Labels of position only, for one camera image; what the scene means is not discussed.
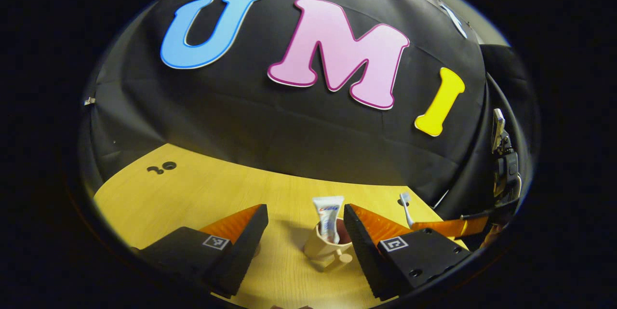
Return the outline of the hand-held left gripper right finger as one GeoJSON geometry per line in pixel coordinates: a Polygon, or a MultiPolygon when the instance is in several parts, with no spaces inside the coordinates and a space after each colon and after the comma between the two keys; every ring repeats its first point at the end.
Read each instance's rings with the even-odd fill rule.
{"type": "Polygon", "coordinates": [[[356,204],[344,224],[374,297],[403,296],[440,278],[471,252],[433,228],[411,231],[356,204]]]}

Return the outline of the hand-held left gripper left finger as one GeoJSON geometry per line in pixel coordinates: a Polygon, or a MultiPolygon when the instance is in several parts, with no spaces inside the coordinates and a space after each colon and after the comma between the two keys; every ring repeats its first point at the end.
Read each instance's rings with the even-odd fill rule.
{"type": "Polygon", "coordinates": [[[201,229],[177,228],[136,253],[174,278],[231,298],[267,226],[267,205],[256,204],[201,229]]]}

